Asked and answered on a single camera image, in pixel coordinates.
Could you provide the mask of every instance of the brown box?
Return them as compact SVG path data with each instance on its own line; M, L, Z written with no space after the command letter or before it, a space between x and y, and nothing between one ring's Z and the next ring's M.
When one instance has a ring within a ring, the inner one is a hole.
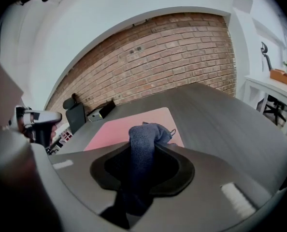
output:
M271 70L270 78L287 85L287 74L282 70Z

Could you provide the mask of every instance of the open box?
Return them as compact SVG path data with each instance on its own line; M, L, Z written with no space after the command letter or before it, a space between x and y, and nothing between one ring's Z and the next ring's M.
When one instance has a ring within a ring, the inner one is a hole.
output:
M278 69L271 70L270 78L287 85L287 74L285 73L285 71Z

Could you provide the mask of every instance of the white desk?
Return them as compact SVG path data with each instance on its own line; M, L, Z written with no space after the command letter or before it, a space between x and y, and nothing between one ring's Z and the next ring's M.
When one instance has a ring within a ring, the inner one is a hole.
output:
M287 85L281 82L275 81L269 77L269 72L263 72L261 74L247 75L244 91L244 102L249 104L251 87L262 90L266 93L263 105L261 107L261 113L264 112L268 95L271 95L287 105ZM284 134L287 133L287 121L282 128Z

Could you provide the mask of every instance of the finger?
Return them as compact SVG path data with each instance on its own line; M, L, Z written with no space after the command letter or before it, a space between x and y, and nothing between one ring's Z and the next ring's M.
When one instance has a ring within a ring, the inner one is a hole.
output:
M51 132L51 134L50 134L50 138L51 139L53 139L54 137L56 136L56 133L53 131L53 132Z

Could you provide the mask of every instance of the tabletop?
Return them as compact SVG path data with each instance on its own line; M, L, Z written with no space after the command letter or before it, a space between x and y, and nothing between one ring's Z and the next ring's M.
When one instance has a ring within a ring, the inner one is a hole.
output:
M245 78L249 81L269 87L273 89L274 91L277 91L287 97L287 85L279 81L271 79L269 75L270 75L269 72L262 72L260 74L257 73L257 74L247 75L245 76Z
M114 108L103 120L87 122L59 154L83 151L110 120L167 107L185 148L220 157L251 176L271 194L287 176L287 137L242 101L194 83Z

